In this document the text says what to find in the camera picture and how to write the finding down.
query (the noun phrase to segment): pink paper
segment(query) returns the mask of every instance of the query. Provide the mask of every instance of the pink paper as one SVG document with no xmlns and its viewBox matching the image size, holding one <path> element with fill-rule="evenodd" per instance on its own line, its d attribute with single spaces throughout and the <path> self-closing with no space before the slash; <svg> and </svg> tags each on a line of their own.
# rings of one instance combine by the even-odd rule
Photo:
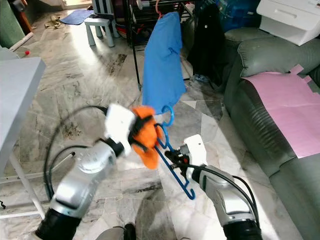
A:
<svg viewBox="0 0 320 240">
<path fill-rule="evenodd" d="M 297 157 L 304 158 L 320 153 L 320 94 L 309 88 L 310 77 L 300 78 L 297 72 L 263 72 L 244 79 L 253 84 Z"/>
</svg>

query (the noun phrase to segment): white container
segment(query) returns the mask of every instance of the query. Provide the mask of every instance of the white container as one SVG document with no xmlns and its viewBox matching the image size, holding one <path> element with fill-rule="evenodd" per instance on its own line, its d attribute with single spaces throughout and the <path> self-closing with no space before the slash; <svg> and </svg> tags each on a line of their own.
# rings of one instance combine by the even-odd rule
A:
<svg viewBox="0 0 320 240">
<path fill-rule="evenodd" d="M 261 0 L 260 29 L 298 46 L 320 34 L 320 0 Z"/>
</svg>

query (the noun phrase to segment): black metal rack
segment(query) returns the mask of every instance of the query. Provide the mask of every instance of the black metal rack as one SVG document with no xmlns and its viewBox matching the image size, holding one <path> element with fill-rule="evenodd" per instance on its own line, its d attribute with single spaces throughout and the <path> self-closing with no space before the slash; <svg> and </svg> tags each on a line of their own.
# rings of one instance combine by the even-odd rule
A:
<svg viewBox="0 0 320 240">
<path fill-rule="evenodd" d="M 137 78 L 137 84 L 139 90 L 141 90 L 142 85 L 140 83 L 138 63 L 136 56 L 136 46 L 144 46 L 148 41 L 137 41 L 136 29 L 141 27 L 154 28 L 159 18 L 159 14 L 156 12 L 156 0 L 150 0 L 149 6 L 143 7 L 140 9 L 138 7 L 138 1 L 136 0 L 123 0 L 123 9 L 124 9 L 124 19 L 126 23 L 126 39 L 128 44 L 132 47 L 134 66 Z M 164 15 L 169 12 L 178 12 L 180 19 L 190 18 L 193 16 L 193 13 L 186 7 L 185 3 L 195 3 L 195 0 L 160 0 L 158 2 L 158 9 Z"/>
</svg>

